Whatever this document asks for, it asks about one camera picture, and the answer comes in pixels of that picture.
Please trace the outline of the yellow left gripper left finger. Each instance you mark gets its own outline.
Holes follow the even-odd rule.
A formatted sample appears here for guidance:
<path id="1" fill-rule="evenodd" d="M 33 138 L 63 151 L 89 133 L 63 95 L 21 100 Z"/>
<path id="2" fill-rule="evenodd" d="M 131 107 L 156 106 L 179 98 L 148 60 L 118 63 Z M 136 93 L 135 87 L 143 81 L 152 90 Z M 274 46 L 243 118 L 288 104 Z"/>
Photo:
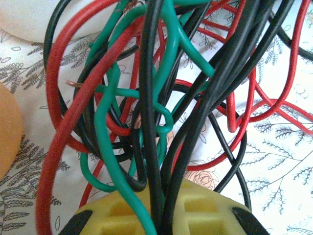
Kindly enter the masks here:
<path id="1" fill-rule="evenodd" d="M 115 191 L 80 207 L 58 235 L 157 235 Z"/>

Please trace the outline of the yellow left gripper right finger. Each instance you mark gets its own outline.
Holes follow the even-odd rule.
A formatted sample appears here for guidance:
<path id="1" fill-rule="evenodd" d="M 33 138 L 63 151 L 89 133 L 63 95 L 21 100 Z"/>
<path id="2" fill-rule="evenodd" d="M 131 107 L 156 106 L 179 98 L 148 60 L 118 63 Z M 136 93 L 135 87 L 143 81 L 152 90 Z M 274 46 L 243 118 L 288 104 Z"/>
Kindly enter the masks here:
<path id="1" fill-rule="evenodd" d="M 166 235 L 269 235 L 244 205 L 184 179 Z"/>

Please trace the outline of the floral patterned tablecloth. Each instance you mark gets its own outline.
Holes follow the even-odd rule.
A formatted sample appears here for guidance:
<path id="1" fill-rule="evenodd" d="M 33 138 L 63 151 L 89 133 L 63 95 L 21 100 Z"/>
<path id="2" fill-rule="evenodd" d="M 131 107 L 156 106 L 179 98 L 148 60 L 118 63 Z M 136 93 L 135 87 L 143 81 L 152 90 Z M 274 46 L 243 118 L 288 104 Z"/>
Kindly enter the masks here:
<path id="1" fill-rule="evenodd" d="M 74 39 L 60 68 L 60 90 L 71 103 L 73 88 L 98 33 Z M 192 41 L 210 59 L 222 44 L 197 33 Z M 313 52 L 313 3 L 301 32 L 300 45 Z M 0 181 L 0 235 L 36 235 L 34 210 L 38 180 L 54 135 L 45 98 L 43 45 L 21 40 L 0 26 L 0 82 L 16 98 L 22 112 L 23 136 L 12 168 Z M 275 36 L 257 64 L 256 81 L 269 98 L 278 98 L 287 79 L 290 49 Z M 178 79 L 193 82 L 200 69 L 185 54 Z M 313 62 L 298 57 L 294 84 L 286 99 L 313 115 Z M 191 164 L 201 165 L 222 153 L 207 121 Z M 58 235 L 78 209 L 87 181 L 79 166 L 80 153 L 66 148 L 52 196 L 53 235 Z M 187 172 L 186 177 L 213 189 L 230 168 L 226 159 L 211 169 Z M 276 113 L 247 127 L 247 148 L 240 167 L 251 195 L 252 212 L 271 235 L 313 235 L 313 136 Z"/>

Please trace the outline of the orange plastic tray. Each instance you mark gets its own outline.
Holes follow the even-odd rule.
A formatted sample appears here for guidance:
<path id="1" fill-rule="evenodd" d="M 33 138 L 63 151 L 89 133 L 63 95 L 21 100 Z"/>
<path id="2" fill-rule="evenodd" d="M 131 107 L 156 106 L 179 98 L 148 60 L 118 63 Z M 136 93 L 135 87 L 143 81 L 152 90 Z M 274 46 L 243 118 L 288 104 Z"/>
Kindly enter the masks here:
<path id="1" fill-rule="evenodd" d="M 10 169 L 20 148 L 22 115 L 10 91 L 0 82 L 0 180 Z"/>

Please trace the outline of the white plastic tray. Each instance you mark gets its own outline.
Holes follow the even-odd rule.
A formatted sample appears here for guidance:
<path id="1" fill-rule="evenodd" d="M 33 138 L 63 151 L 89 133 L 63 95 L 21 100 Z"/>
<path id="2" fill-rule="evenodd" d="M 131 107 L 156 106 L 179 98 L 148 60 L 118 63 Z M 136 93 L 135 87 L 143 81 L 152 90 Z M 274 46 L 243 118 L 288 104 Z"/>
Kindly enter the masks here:
<path id="1" fill-rule="evenodd" d="M 0 29 L 18 38 L 43 43 L 51 15 L 60 0 L 0 0 Z M 102 31 L 116 3 L 90 18 L 72 37 Z"/>

